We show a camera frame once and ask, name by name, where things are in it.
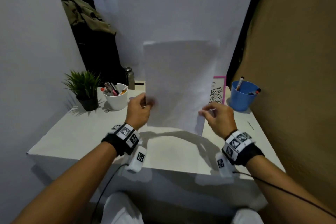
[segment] hand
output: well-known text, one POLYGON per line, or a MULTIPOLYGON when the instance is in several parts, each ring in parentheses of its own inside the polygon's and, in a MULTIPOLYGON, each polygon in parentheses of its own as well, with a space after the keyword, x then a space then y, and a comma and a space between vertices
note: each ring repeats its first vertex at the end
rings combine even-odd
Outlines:
POLYGON ((127 106, 125 123, 131 125, 135 130, 141 128, 147 123, 153 104, 153 102, 149 102, 146 105, 145 93, 131 99, 127 106))
POLYGON ((223 139, 225 139, 225 137, 227 137, 233 130, 237 129, 233 109, 227 105, 212 102, 204 106, 198 114, 204 116, 213 132, 223 139), (216 109, 216 117, 213 117, 208 111, 214 108, 216 109))

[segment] blue bucket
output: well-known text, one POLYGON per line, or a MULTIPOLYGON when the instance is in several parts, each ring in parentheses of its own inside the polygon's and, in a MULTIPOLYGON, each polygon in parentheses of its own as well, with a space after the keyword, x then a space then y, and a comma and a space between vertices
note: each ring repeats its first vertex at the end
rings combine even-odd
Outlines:
POLYGON ((257 95, 248 95, 247 93, 256 91, 259 87, 251 82, 243 81, 240 90, 237 91, 238 81, 232 82, 231 87, 231 98, 229 106, 235 111, 244 112, 246 111, 250 104, 253 102, 257 95))

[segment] white pants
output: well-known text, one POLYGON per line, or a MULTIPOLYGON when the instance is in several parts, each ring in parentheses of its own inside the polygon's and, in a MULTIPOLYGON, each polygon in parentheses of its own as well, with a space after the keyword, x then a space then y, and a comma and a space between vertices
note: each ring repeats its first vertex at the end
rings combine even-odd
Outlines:
MULTIPOLYGON (((142 214, 129 197, 116 192, 109 196, 105 205, 101 224, 144 224, 142 214)), ((263 224, 259 214, 251 209, 240 209, 231 224, 263 224)))

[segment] forearm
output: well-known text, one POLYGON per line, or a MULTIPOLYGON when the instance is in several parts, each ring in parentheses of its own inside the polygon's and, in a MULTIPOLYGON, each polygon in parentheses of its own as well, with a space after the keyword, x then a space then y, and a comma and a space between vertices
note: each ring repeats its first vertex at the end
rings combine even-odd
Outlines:
MULTIPOLYGON (((263 156, 255 156, 250 159, 246 168, 251 175, 290 191, 329 210, 267 158, 263 156)), ((322 212, 320 209, 261 181, 255 180, 255 182, 263 192, 268 203, 277 209, 278 213, 287 221, 287 223, 336 223, 333 217, 322 212)))
POLYGON ((71 223, 90 200, 115 157, 111 144, 99 144, 46 187, 13 224, 71 223))

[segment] green leaves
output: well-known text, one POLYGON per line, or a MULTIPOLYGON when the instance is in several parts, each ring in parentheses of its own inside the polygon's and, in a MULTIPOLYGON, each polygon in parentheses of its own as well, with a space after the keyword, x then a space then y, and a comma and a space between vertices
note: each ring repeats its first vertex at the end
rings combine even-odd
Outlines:
POLYGON ((75 72, 70 71, 71 75, 65 74, 65 82, 69 90, 76 94, 79 100, 92 99, 97 95, 97 87, 100 84, 100 77, 95 76, 90 71, 75 72))

